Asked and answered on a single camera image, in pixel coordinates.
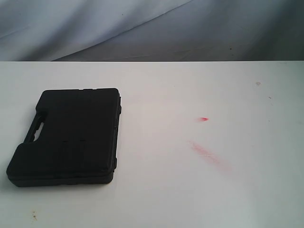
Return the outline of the black plastic tool case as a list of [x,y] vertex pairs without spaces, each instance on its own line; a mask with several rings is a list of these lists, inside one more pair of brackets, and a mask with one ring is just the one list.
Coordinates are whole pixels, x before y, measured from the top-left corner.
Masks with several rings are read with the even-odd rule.
[[44,91],[8,179],[18,187],[110,183],[120,114],[116,88]]

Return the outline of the grey backdrop cloth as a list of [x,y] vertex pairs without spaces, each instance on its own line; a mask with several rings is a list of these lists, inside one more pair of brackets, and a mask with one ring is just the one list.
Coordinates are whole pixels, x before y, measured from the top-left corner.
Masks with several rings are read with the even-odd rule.
[[2,61],[303,60],[301,0],[3,0]]

